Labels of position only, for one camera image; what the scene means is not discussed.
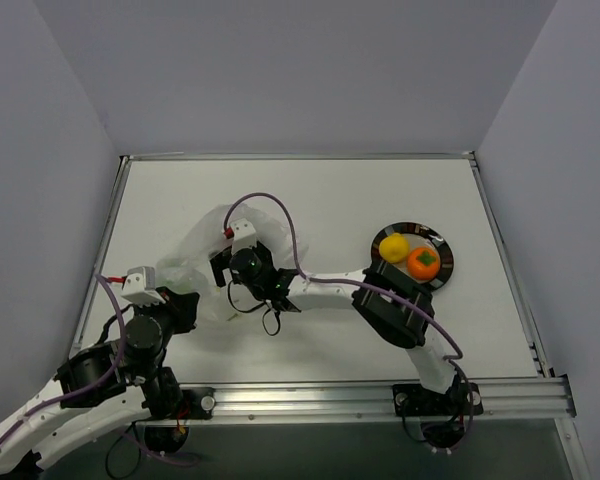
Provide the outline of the translucent plastic bag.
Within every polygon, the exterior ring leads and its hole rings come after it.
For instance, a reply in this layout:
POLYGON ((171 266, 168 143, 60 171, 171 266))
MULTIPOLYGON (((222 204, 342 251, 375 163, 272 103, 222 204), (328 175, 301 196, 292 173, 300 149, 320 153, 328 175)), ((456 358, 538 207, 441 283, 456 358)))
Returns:
MULTIPOLYGON (((246 289, 233 288, 232 298, 228 299, 226 289, 215 285, 210 266, 212 256, 230 244, 222 234, 223 221, 229 208, 228 204, 219 205, 206 213, 155 267, 156 283, 159 286, 163 286, 161 280, 165 273, 180 272, 189 276, 191 292, 200 294, 198 318, 204 321, 227 322, 249 308, 246 289)), ((231 213, 232 221, 241 218, 253 224, 258 239, 272 252, 276 267, 295 266, 291 231, 287 222, 279 221, 246 203, 231 213)))

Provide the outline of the yellow fake lemon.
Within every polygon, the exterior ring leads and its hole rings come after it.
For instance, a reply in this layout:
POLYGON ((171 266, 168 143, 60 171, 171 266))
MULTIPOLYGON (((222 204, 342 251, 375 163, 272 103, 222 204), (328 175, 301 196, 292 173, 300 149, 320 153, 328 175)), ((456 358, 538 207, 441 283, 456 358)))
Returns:
POLYGON ((391 264, 397 264, 407 259, 410 252, 409 240, 400 233, 393 233, 382 239, 378 245, 380 257, 391 264))

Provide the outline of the orange fake fruit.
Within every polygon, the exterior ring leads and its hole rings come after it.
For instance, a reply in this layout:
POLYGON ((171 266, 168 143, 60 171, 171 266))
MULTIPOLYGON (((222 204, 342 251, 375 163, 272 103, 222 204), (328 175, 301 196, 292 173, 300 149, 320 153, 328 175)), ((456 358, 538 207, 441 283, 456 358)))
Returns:
POLYGON ((440 260, 432 248, 417 247, 407 257, 406 267, 413 279, 419 282, 428 282, 437 276, 440 270, 440 260))

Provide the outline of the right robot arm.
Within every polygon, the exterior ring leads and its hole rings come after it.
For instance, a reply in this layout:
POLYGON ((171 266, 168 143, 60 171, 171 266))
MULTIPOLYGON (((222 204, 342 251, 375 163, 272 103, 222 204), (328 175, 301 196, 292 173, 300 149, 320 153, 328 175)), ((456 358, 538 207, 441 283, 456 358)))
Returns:
POLYGON ((435 412, 449 411, 460 400, 454 362, 462 352, 434 319, 432 294, 384 260, 341 274, 304 274, 299 268, 276 268, 268 248, 258 242, 242 249, 227 247, 212 255, 216 285, 235 285, 275 314, 309 310, 354 310, 387 343, 407 352, 435 412))

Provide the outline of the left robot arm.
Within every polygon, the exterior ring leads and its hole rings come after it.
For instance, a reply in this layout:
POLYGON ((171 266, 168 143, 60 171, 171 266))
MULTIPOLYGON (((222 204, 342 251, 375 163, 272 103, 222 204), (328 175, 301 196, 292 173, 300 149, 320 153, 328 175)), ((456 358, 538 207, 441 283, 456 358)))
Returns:
POLYGON ((123 395, 140 391, 136 410, 142 419, 170 419, 179 411, 183 393, 173 370, 164 364, 175 335, 196 328, 200 294, 157 289, 159 301, 141 306, 114 306, 120 337, 99 342, 66 361, 33 398, 0 423, 0 475, 69 421, 93 413, 111 400, 128 405, 123 395))

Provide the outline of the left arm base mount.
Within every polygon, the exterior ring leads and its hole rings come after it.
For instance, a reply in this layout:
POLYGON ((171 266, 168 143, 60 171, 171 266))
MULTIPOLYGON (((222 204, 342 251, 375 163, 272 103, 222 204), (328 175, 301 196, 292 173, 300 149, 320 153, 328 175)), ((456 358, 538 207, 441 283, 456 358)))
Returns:
POLYGON ((215 389, 193 387, 182 391, 182 399, 175 412, 169 417, 174 424, 146 426, 143 428, 144 444, 153 452, 174 454, 186 443, 190 428, 187 421, 208 421, 215 409, 215 389))

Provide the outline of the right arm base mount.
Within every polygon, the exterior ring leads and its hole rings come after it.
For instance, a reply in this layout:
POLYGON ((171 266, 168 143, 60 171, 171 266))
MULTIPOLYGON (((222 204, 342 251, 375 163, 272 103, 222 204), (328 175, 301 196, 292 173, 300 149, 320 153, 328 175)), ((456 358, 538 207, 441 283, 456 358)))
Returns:
POLYGON ((456 383, 447 393, 425 389, 420 384, 392 386, 395 415, 407 437, 433 451, 457 448, 474 420, 484 414, 482 397, 475 383, 456 383))

